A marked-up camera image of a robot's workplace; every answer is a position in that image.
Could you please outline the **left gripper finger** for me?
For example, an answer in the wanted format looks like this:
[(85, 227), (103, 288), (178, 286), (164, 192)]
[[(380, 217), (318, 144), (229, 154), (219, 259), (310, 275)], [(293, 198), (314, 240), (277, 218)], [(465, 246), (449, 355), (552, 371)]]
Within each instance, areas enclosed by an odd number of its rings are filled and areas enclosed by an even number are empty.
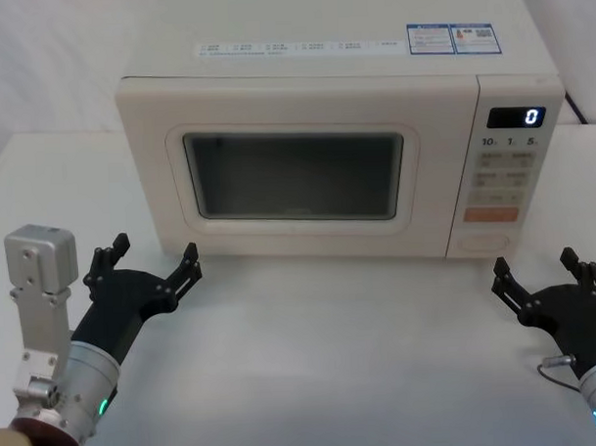
[(179, 301), (202, 278), (199, 253), (194, 243), (188, 243), (174, 271), (157, 287), (162, 310), (177, 309)]
[(89, 289), (91, 301), (96, 299), (99, 286), (114, 271), (116, 264), (129, 248), (130, 241), (126, 233), (119, 233), (111, 246), (95, 248), (89, 271), (82, 280)]

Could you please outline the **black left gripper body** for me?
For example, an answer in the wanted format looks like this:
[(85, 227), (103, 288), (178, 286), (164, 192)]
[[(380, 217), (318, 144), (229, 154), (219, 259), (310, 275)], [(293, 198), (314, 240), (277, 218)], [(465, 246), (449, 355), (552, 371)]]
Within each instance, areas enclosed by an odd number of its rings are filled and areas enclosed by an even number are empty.
[(168, 282), (148, 272), (117, 269), (84, 279), (91, 306), (71, 340), (93, 345), (119, 364), (150, 318), (177, 309), (177, 297)]

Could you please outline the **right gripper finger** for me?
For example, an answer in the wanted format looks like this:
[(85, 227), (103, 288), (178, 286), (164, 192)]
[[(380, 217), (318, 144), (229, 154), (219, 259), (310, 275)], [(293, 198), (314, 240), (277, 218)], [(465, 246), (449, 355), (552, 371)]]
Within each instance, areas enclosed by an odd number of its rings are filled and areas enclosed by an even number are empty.
[(576, 279), (580, 289), (596, 297), (596, 262), (581, 261), (569, 246), (565, 246), (560, 257), (561, 264)]
[(498, 257), (493, 266), (495, 276), (491, 291), (516, 314), (518, 319), (535, 319), (536, 304), (531, 295), (511, 274), (504, 257)]

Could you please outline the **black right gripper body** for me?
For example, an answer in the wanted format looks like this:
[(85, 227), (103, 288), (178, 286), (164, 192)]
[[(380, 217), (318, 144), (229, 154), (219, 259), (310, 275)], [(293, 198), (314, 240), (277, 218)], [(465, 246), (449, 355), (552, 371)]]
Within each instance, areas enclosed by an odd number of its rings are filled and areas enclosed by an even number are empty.
[(596, 287), (548, 287), (531, 295), (518, 314), (521, 325), (549, 333), (560, 352), (572, 356), (581, 378), (596, 366)]

